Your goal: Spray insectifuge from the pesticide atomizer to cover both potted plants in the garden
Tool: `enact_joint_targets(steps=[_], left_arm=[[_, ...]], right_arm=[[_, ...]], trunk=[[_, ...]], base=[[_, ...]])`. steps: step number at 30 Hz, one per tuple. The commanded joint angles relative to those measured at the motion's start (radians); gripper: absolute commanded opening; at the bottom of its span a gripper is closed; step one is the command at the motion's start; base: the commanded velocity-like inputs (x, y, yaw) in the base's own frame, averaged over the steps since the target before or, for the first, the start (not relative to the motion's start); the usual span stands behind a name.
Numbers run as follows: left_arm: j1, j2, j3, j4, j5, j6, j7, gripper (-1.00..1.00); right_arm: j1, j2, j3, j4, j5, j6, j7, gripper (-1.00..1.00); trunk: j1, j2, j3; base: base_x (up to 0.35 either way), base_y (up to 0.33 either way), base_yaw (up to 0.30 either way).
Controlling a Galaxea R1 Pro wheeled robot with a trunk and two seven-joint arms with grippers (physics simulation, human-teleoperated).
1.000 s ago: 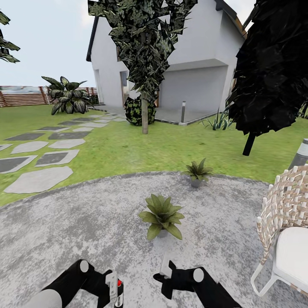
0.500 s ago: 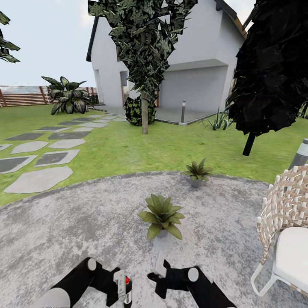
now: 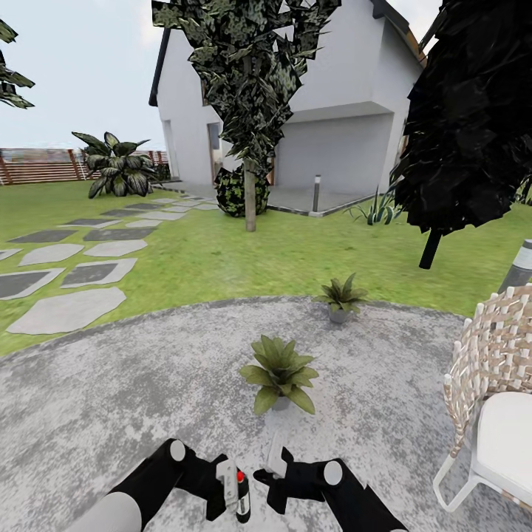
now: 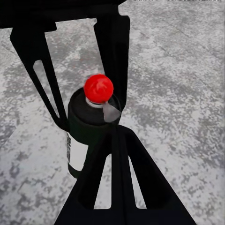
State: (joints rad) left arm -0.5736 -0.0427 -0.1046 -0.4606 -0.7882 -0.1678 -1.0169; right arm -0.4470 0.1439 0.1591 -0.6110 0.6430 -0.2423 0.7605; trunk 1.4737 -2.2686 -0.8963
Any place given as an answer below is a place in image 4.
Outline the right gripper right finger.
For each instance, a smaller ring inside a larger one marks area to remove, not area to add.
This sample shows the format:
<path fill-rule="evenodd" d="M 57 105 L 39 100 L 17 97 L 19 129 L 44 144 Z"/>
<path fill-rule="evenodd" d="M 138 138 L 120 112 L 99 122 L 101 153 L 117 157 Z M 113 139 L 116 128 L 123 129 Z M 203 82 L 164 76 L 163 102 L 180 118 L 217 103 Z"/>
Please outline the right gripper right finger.
<path fill-rule="evenodd" d="M 125 225 L 196 225 L 136 133 L 118 125 Z M 147 209 L 136 207 L 130 156 Z"/>

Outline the insectifuge atomizer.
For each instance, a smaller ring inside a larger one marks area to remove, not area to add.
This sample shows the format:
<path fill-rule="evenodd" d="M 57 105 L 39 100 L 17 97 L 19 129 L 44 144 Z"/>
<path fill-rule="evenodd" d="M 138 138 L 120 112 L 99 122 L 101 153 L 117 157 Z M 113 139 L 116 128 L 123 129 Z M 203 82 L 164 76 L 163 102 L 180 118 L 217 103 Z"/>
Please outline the insectifuge atomizer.
<path fill-rule="evenodd" d="M 70 174 L 78 179 L 101 132 L 120 125 L 121 105 L 106 75 L 92 75 L 68 105 L 67 160 Z"/>

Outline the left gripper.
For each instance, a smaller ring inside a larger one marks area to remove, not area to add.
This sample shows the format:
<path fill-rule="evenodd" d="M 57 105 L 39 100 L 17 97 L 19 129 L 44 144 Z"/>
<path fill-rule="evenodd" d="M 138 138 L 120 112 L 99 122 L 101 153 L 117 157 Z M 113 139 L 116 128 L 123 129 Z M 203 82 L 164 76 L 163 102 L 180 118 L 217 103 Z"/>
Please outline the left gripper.
<path fill-rule="evenodd" d="M 130 18 L 120 15 L 118 5 L 127 0 L 0 0 L 0 29 L 13 28 L 10 40 L 49 110 L 55 124 L 70 132 L 45 33 L 57 30 L 56 23 L 96 18 L 93 25 L 105 75 L 113 93 L 126 105 Z M 33 68 L 42 60 L 59 117 Z"/>

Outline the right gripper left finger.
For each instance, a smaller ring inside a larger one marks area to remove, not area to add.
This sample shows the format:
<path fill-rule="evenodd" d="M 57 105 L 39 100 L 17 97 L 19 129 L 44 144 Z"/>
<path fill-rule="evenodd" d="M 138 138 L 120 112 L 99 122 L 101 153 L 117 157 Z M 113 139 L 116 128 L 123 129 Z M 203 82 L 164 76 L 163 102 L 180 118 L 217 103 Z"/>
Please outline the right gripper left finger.
<path fill-rule="evenodd" d="M 105 160 L 112 154 L 111 207 L 94 209 Z M 104 129 L 53 225 L 125 225 L 118 125 Z"/>

